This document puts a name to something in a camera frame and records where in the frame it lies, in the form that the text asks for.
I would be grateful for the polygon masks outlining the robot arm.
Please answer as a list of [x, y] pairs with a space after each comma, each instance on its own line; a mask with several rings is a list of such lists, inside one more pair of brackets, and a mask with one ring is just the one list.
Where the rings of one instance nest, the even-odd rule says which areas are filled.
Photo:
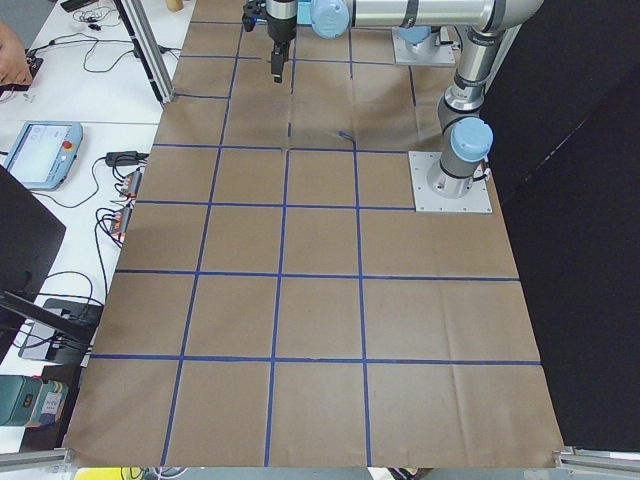
[[[259, 21], [265, 22], [274, 60], [285, 61], [301, 24], [300, 9], [297, 1], [248, 1], [243, 6], [243, 28], [251, 32]], [[450, 14], [462, 11], [447, 1], [307, 1], [303, 9], [308, 16], [305, 23], [323, 39], [335, 39], [355, 26], [391, 26], [412, 44], [452, 25]]]
[[441, 31], [454, 29], [460, 41], [456, 67], [440, 77], [450, 83], [435, 105], [440, 129], [436, 140], [442, 153], [418, 183], [419, 191], [451, 203], [485, 179], [476, 171], [493, 141], [491, 128], [479, 117], [486, 85], [505, 34], [529, 20], [541, 5], [539, 1], [310, 1], [309, 18], [300, 23], [295, 1], [249, 1], [243, 8], [243, 28], [258, 27], [268, 35], [275, 83], [283, 79], [298, 29], [311, 31], [315, 40], [329, 41], [352, 30], [387, 27], [403, 44], [391, 65], [295, 60], [296, 71], [315, 74], [323, 90], [306, 94], [294, 89], [289, 100], [267, 95], [260, 102], [261, 129], [266, 139], [284, 145], [289, 126], [294, 126], [289, 142], [295, 148], [324, 146], [322, 134], [303, 137], [305, 125], [322, 132], [333, 125], [352, 126], [353, 132], [343, 136], [354, 150], [366, 142], [414, 144], [418, 123], [409, 120], [405, 110], [414, 99], [416, 80], [407, 73], [402, 82], [391, 84], [387, 77], [401, 66], [412, 66], [414, 56], [437, 49]]

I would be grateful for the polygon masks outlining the person hand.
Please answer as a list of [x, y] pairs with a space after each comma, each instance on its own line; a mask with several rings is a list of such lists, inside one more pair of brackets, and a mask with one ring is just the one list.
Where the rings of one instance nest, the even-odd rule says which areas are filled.
[[24, 45], [17, 33], [1, 22], [1, 85], [30, 85], [32, 75], [26, 59]]

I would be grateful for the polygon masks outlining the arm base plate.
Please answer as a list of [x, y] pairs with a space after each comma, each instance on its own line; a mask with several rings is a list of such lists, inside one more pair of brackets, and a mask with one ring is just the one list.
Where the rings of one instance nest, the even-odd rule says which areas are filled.
[[491, 214], [487, 180], [478, 166], [471, 177], [457, 179], [440, 165], [440, 152], [409, 151], [414, 206], [418, 213]]
[[395, 63], [407, 66], [454, 67], [453, 40], [446, 27], [394, 27]]

